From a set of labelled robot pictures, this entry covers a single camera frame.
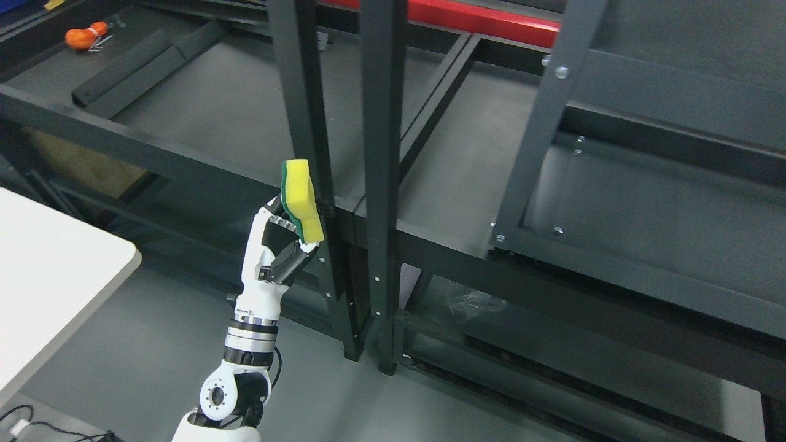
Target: screw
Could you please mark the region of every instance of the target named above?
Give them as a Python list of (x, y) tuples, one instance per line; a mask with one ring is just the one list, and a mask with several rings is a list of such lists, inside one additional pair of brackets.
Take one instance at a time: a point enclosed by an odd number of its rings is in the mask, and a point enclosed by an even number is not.
[(558, 79), (566, 79), (571, 74), (571, 70), (567, 66), (560, 66), (554, 69), (554, 76)]

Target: orange object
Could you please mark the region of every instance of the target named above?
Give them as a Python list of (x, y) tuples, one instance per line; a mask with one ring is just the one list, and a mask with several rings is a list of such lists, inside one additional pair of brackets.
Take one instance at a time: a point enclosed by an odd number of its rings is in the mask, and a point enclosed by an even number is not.
[(65, 33), (65, 44), (75, 50), (90, 49), (98, 37), (106, 34), (109, 25), (103, 21), (97, 21), (87, 29), (72, 29)]

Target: red metal beam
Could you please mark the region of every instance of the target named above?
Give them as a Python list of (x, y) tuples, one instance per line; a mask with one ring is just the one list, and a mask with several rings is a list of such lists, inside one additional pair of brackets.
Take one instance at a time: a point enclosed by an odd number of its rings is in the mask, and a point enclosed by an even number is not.
[[(360, 0), (324, 0), (326, 3), (359, 8)], [(560, 24), (451, 0), (410, 0), (410, 20), (446, 28), (493, 35), (503, 39), (550, 48)]]

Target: yellow sponge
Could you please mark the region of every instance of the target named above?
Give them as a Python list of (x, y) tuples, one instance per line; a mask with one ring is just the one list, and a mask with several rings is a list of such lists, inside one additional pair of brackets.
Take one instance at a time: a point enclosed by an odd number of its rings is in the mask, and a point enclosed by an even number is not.
[(306, 243), (324, 241), (308, 160), (285, 161), (282, 175), (281, 201), (300, 230), (300, 240)]
[(57, 8), (58, 6), (62, 5), (63, 3), (65, 3), (65, 0), (49, 0), (49, 1), (48, 1), (48, 2), (47, 2), (45, 5), (44, 5), (44, 8), (45, 8), (47, 11), (51, 11), (52, 9), (55, 9), (55, 8)]

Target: gray floor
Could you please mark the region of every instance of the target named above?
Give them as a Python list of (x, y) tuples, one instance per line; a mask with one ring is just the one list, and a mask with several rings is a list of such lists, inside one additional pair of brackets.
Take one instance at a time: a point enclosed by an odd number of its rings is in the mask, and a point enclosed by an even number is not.
[[(223, 296), (143, 266), (23, 391), (127, 442), (169, 440), (219, 362)], [(278, 345), (264, 440), (571, 440), (412, 371), (381, 374), (370, 352), (350, 362), (338, 341), (293, 322), (281, 321)]]

